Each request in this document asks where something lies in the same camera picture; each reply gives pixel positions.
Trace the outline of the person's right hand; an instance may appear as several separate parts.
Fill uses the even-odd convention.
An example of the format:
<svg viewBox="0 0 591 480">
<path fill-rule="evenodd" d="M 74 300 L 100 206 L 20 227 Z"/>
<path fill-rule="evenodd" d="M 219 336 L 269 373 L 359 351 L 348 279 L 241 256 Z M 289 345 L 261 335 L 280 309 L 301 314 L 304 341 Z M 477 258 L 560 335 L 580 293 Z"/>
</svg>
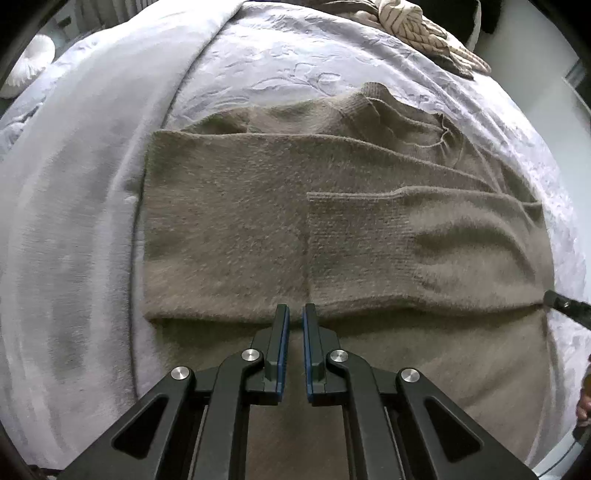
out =
<svg viewBox="0 0 591 480">
<path fill-rule="evenodd" d="M 587 427 L 591 420 L 591 357 L 583 377 L 579 400 L 576 405 L 576 418 L 579 426 Z"/>
</svg>

